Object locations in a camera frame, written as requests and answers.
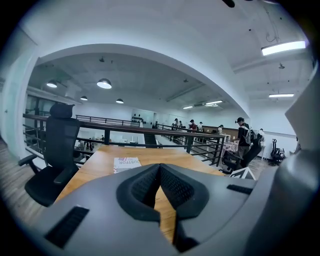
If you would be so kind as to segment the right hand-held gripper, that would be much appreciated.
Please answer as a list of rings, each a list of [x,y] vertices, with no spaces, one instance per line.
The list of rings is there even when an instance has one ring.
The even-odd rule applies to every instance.
[[[320,204],[320,77],[315,75],[286,112],[301,150],[253,188],[230,184],[245,196],[233,217],[208,241],[202,256],[303,256],[316,252]]]

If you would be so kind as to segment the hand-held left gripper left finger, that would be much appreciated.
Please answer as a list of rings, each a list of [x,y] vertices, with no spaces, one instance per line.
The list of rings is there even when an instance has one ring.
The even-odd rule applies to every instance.
[[[173,256],[154,208],[159,168],[149,164],[85,183],[41,214],[36,234],[59,256]]]

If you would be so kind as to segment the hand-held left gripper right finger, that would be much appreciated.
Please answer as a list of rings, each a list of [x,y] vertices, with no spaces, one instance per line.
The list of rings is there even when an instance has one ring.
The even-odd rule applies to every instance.
[[[185,252],[212,237],[237,211],[256,180],[160,164],[160,186],[176,212],[173,245]]]

